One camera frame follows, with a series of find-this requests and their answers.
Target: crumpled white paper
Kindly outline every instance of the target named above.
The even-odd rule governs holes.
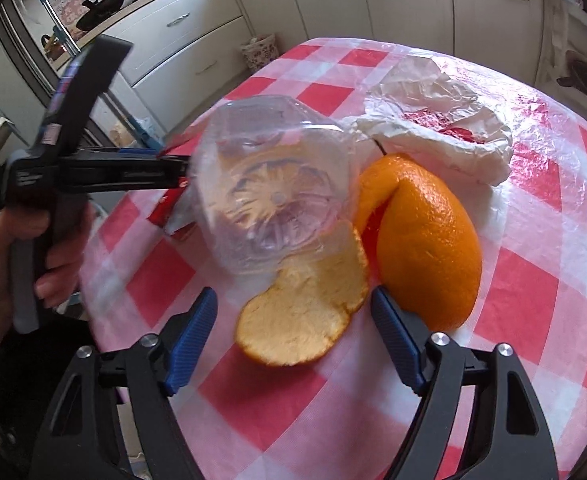
[[[451,79],[430,57],[403,58],[368,91],[365,113],[347,117],[340,124],[359,138],[376,140],[387,153],[427,154],[491,186],[505,181],[511,171],[509,127],[478,101],[471,88]],[[464,128],[475,142],[433,128]]]

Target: white drawer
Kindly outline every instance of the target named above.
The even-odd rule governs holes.
[[[134,44],[120,72],[135,85],[181,48],[240,15],[236,0],[155,0],[106,34]]]
[[[244,18],[237,18],[185,47],[134,89],[169,132],[246,69],[240,45],[250,37]]]

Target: red and white checkered tablecloth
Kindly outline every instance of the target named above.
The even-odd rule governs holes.
[[[363,113],[365,92],[411,49],[316,39],[287,52],[225,100],[286,94],[333,118]],[[509,180],[491,188],[441,176],[480,236],[483,276],[460,343],[513,344],[531,377],[566,475],[587,443],[587,122],[506,76],[440,54],[513,131]],[[178,149],[189,150],[189,143]],[[314,365],[273,369],[234,346],[238,311],[269,285],[223,272],[198,230],[175,242],[146,218],[161,191],[131,192],[90,240],[82,295],[102,349],[131,345],[184,312],[203,286],[219,315],[189,386],[171,402],[208,480],[378,480],[418,399],[403,386],[364,307]],[[461,455],[473,393],[464,388],[441,467]]]

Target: cabinet handle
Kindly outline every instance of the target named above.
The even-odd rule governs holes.
[[[217,59],[213,63],[209,63],[202,70],[199,70],[198,72],[196,72],[196,75],[200,75],[200,74],[202,74],[204,72],[207,72],[207,70],[209,70],[211,67],[213,67],[216,63],[218,63],[218,60]]]
[[[178,23],[180,23],[182,20],[184,20],[185,18],[189,17],[189,14],[191,14],[191,12],[187,12],[186,14],[183,14],[182,16],[177,17],[175,20],[173,20],[172,22],[169,22],[167,24],[168,27],[173,27],[174,25],[177,25]]]

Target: clear plastic packaging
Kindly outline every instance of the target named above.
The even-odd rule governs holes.
[[[271,272],[290,254],[339,250],[340,238],[321,235],[351,218],[354,152],[353,136],[291,97],[256,96],[217,108],[190,177],[198,224],[221,266]]]

